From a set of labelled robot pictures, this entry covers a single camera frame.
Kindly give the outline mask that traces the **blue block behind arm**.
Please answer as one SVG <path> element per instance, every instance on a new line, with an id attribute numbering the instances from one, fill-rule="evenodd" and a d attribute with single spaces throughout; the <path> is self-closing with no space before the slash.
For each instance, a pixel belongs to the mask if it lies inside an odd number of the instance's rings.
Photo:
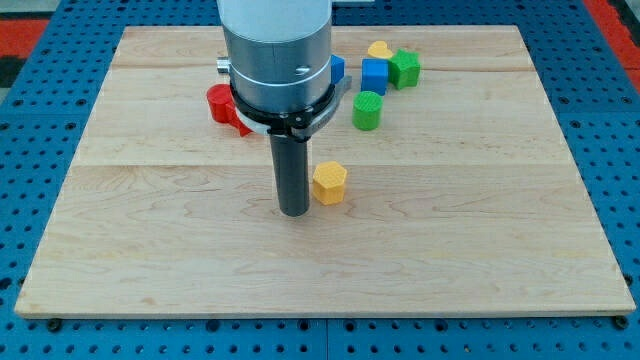
<path id="1" fill-rule="evenodd" d="M 338 84 L 345 76 L 345 60 L 335 54 L 331 55 L 331 83 Z"/>

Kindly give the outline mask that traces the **black and white mounting flange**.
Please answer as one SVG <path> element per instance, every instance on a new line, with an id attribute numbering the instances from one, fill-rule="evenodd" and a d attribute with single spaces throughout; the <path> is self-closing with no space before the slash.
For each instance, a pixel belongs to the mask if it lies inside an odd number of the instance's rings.
<path id="1" fill-rule="evenodd" d="M 234 87 L 231 87 L 231 94 L 239 120 L 253 132 L 307 141 L 331 120 L 351 84 L 352 77 L 344 76 L 336 84 L 331 84 L 316 103 L 298 112 L 264 112 L 246 103 Z"/>

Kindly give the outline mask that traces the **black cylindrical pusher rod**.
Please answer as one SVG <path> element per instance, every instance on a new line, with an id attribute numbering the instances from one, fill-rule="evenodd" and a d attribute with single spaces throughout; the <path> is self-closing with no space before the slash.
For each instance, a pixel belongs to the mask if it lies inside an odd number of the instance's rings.
<path id="1" fill-rule="evenodd" d="M 307 142 L 272 135 L 270 146 L 280 210 L 290 217 L 301 216 L 309 209 Z"/>

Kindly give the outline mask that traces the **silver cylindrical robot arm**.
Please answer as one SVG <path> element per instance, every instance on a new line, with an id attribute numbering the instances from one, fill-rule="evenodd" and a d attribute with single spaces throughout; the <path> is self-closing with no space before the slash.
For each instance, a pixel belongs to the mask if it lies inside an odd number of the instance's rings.
<path id="1" fill-rule="evenodd" d="M 283 214 L 309 209 L 307 143 L 333 117 L 351 85 L 331 81 L 330 0 L 219 0 L 239 120 L 270 140 Z"/>

